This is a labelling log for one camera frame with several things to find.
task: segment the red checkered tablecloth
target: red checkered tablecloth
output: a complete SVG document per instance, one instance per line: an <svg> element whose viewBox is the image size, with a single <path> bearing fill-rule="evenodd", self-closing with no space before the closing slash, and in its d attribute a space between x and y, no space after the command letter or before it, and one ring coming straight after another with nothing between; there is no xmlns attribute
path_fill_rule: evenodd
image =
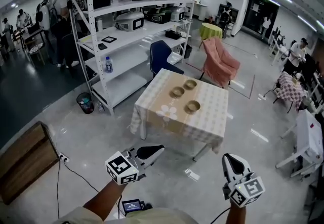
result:
<svg viewBox="0 0 324 224"><path fill-rule="evenodd" d="M285 71L280 75L278 79L280 90L277 93L277 97L285 101L295 102L295 106L298 109L303 97L306 96L306 91L300 86L300 82L294 84L292 78Z"/></svg>

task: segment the water bottle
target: water bottle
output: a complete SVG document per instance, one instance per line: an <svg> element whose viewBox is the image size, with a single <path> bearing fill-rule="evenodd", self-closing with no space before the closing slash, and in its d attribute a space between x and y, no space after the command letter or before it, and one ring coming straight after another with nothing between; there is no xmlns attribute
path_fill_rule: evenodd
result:
<svg viewBox="0 0 324 224"><path fill-rule="evenodd" d="M112 63L109 57L106 57L106 68L108 73L112 72Z"/></svg>
<svg viewBox="0 0 324 224"><path fill-rule="evenodd" d="M99 109L99 112L103 113L105 111L105 108L103 107L102 103L100 103L99 101L97 103L97 107Z"/></svg>

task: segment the floor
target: floor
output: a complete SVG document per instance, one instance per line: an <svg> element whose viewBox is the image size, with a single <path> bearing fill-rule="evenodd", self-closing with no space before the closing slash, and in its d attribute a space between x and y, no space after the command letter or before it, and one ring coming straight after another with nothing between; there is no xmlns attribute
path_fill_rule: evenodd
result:
<svg viewBox="0 0 324 224"><path fill-rule="evenodd" d="M203 49L198 50L199 21L193 23L192 55L187 64L179 67L185 74L200 75ZM176 139L171 133L149 128L149 142L166 146L154 166L147 169L147 178L130 184L123 192L124 200L139 198L154 207L177 208L190 214L198 223L210 223L229 207L224 200L222 187L226 180L221 158L233 153L246 159L253 171L261 176L266 192L247 209L246 223L306 223L303 210L307 187L312 179L303 182L298 177L289 178L293 163L275 169L276 163L291 155L293 135L282 140L284 133L294 122L295 110L287 111L290 104L272 102L273 93L265 99L280 71L271 66L267 45L252 36L239 32L224 40L229 52L241 62L241 68L229 91L226 132L220 153L208 151L198 162L191 157L204 145L189 139ZM35 121L42 120L49 126L57 150L70 158L69 167L83 175L97 189L110 180L104 161L118 150L139 142L139 134L129 131L133 104L145 88L135 92L115 108L115 117L100 113L97 109L84 114L75 102L76 96L87 88L83 84L52 105L48 106L11 140L16 139ZM188 177L190 169L199 180ZM57 219L56 182L58 164L52 167L33 185L24 191L10 206L0 204L0 218L4 223L51 223ZM61 166L59 202L61 216L82 206L96 193L81 178ZM115 208L108 219L114 219ZM225 223L227 214L217 223Z"/></svg>
<svg viewBox="0 0 324 224"><path fill-rule="evenodd" d="M20 44L16 48L20 52L10 53L10 59L0 67L0 148L46 106L85 82L80 66L72 76L67 70L60 72L48 60L43 66L34 58L34 68ZM55 54L50 47L46 45L44 49L49 51L55 62Z"/></svg>

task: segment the doorway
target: doorway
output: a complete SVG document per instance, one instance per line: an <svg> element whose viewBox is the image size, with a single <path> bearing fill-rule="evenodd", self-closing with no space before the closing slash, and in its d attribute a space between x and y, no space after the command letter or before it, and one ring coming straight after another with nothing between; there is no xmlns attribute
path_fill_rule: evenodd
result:
<svg viewBox="0 0 324 224"><path fill-rule="evenodd" d="M264 18L270 19L271 23L265 33L265 41L270 37L275 19L277 17L279 7L268 0L249 0L248 10L244 18L243 26L247 29L245 32L261 39L262 34L259 33Z"/></svg>

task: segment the wooden bowl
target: wooden bowl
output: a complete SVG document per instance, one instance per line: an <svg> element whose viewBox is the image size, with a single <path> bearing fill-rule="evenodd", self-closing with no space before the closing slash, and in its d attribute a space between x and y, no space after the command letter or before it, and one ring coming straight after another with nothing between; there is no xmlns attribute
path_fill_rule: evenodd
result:
<svg viewBox="0 0 324 224"><path fill-rule="evenodd" d="M189 114L195 113L199 109L200 109L200 103L194 100L189 101L185 107L185 111Z"/></svg>
<svg viewBox="0 0 324 224"><path fill-rule="evenodd" d="M180 86L176 86L176 87L172 88L172 90L170 91L170 96L172 98L182 97L183 94L184 94L184 89Z"/></svg>
<svg viewBox="0 0 324 224"><path fill-rule="evenodd" d="M197 86L197 82L194 80L185 81L183 87L187 90L193 90Z"/></svg>

